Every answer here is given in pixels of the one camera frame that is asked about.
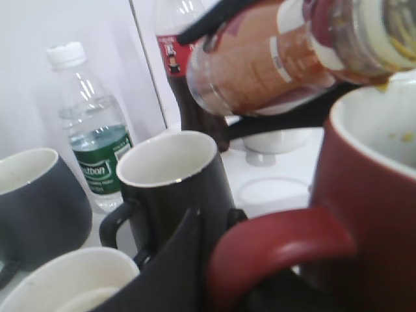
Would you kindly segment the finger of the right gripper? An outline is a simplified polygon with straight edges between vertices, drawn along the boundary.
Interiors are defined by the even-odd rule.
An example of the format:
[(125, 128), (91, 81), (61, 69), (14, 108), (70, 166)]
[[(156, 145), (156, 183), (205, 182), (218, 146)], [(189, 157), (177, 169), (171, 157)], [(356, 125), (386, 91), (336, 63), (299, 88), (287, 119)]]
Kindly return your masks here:
[(235, 20), (237, 16), (244, 15), (253, 8), (265, 6), (276, 1), (219, 1), (209, 9), (202, 17), (193, 22), (177, 36), (180, 45), (191, 44), (204, 36), (213, 37), (220, 29), (228, 27), (228, 23)]

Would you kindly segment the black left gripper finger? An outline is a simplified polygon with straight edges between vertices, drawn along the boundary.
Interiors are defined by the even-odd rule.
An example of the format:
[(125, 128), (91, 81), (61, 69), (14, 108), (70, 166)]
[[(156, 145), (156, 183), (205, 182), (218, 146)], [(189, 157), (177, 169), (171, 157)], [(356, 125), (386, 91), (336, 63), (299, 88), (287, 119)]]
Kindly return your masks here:
[(138, 277), (107, 300), (107, 311), (199, 311), (202, 215), (186, 211), (168, 244)]

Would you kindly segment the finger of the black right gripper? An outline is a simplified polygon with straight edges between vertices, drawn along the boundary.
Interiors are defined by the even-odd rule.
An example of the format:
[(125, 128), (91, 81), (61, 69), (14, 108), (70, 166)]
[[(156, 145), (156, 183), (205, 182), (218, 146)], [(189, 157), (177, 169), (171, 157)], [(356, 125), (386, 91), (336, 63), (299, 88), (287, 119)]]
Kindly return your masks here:
[(229, 125), (224, 131), (224, 136), (231, 141), (273, 131), (322, 127), (333, 104), (353, 90), (353, 84), (341, 83), (289, 112), (272, 116), (243, 117)]

